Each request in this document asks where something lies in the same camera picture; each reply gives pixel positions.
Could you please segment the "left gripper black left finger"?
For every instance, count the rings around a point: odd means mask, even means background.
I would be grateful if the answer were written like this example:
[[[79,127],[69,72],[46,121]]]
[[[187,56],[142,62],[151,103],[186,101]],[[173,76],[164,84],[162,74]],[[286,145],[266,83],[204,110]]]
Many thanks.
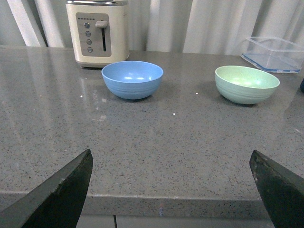
[[[93,168],[89,149],[1,211],[2,228],[75,228]]]

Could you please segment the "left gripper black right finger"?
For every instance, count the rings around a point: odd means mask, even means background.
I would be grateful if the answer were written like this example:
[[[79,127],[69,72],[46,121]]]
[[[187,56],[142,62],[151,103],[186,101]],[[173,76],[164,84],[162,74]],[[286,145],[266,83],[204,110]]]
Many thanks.
[[[255,184],[276,228],[304,226],[304,179],[261,152],[249,161]]]

